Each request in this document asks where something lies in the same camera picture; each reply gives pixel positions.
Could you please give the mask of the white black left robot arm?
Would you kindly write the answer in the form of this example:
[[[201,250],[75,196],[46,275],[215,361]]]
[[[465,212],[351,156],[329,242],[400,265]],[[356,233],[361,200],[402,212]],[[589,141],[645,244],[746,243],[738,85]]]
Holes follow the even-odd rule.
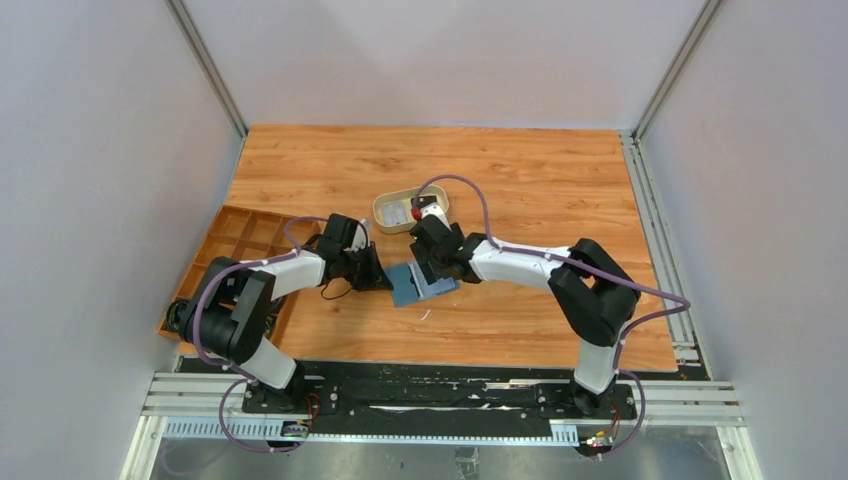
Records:
[[[239,373],[262,398],[286,411],[308,395],[304,366],[265,336],[275,304],[336,279],[357,292],[393,288],[362,222],[333,213],[324,223],[322,233],[282,255],[213,259],[192,297],[175,300],[166,314],[203,361]]]

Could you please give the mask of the cream oval plastic tray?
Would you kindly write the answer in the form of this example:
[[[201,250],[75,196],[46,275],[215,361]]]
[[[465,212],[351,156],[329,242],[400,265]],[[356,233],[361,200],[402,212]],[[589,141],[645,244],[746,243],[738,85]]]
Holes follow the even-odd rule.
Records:
[[[413,217],[413,201],[418,200],[418,207],[424,208],[429,203],[436,203],[448,213],[450,201],[446,191],[437,184],[411,188],[390,193],[384,193],[375,198],[372,212],[377,228],[385,234],[398,234],[410,230],[416,220]]]

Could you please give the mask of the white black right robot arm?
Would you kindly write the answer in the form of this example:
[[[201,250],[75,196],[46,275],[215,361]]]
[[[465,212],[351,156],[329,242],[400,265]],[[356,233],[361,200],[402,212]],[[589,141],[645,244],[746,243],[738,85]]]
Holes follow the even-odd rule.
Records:
[[[435,215],[422,217],[410,236],[410,249],[430,279],[501,281],[551,293],[580,339],[567,402],[584,416],[609,403],[620,333],[641,294],[597,242],[582,238],[553,250],[508,242],[494,246],[486,235],[464,235],[458,224]]]

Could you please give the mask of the blue leather card holder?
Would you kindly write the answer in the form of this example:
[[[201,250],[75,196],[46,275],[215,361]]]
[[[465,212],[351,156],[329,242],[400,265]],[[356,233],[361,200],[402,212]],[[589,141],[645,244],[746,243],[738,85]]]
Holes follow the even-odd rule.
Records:
[[[393,285],[391,297],[396,308],[441,296],[460,287],[459,282],[450,277],[428,281],[416,261],[391,266],[386,275]]]

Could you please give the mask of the black VIP credit card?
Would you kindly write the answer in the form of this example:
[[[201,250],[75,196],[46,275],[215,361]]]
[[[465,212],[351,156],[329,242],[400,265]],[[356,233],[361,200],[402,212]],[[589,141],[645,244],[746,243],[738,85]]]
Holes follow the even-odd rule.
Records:
[[[416,195],[410,200],[410,204],[414,208],[424,208],[431,204],[438,203],[438,196],[435,194]]]

